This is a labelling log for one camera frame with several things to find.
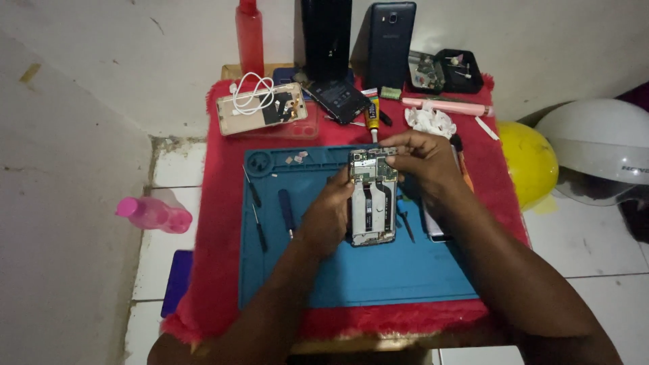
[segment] blue silicone repair mat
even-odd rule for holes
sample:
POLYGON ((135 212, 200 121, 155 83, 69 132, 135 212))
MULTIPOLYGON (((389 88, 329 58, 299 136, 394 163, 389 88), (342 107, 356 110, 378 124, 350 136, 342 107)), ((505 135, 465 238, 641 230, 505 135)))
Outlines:
MULTIPOLYGON (((326 184, 326 178, 347 163, 349 151, 367 145, 259 149, 245 153, 245 166, 262 207, 257 209, 268 251, 262 253, 252 212, 252 193, 244 179, 239 307, 243 308, 270 276, 286 248, 286 231, 277 192, 286 189, 293 217, 300 218, 326 184), (302 164, 291 162, 301 151, 302 164)), ((415 236, 412 243, 400 217, 397 239, 390 244, 352 248, 342 242, 336 254, 324 261, 310 298, 311 308, 353 307, 477 298, 475 290, 451 255, 452 242, 432 242, 422 224, 419 207, 405 201, 408 221, 415 236)))

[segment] pink tool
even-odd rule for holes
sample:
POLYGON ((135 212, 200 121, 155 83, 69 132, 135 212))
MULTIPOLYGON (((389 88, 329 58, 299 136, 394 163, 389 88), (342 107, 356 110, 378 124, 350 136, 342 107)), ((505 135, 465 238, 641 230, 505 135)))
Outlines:
POLYGON ((409 107, 421 108, 424 103, 432 103, 433 109, 441 110, 444 113, 457 113, 465 114, 468 116, 486 116, 493 117, 495 115, 493 107, 489 105, 481 104, 470 104, 470 103, 456 103, 453 101, 441 101, 441 100, 426 100, 426 99, 414 99, 412 97, 404 97, 401 99, 403 105, 409 107))
POLYGON ((154 197, 125 197, 117 204, 116 216, 126 217, 139 229, 160 229, 167 233, 185 233, 192 216, 184 208, 172 208, 154 197))

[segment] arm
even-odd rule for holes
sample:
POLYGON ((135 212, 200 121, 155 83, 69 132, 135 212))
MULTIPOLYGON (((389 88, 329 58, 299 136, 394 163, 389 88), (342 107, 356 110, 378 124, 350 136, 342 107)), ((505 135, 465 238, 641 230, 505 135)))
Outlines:
POLYGON ((271 276, 223 336, 205 340, 190 353, 189 345, 163 334, 149 353, 149 365, 283 363, 320 261, 336 250, 347 230, 347 199, 354 191, 348 179, 343 168, 327 183, 271 276))
POLYGON ((518 242, 479 202, 459 173, 446 138, 409 131, 384 140, 388 160, 414 175, 424 199, 441 209, 471 281, 491 310, 522 333, 531 364, 621 364, 613 343, 571 285, 518 242))

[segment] white helmet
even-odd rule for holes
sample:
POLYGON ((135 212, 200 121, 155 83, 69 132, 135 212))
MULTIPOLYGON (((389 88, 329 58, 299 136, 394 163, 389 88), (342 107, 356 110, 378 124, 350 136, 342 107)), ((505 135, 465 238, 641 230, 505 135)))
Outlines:
POLYGON ((649 113, 615 99, 563 105, 536 129, 559 162, 557 190, 582 203, 614 205, 639 199, 649 184, 649 113))

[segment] yellow helmet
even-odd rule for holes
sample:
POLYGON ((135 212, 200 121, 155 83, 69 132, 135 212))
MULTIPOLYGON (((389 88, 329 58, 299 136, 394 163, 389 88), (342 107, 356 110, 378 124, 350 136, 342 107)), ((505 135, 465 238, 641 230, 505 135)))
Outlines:
POLYGON ((541 202, 557 184, 559 164, 548 140, 515 121, 496 123, 509 176, 522 211, 541 202))

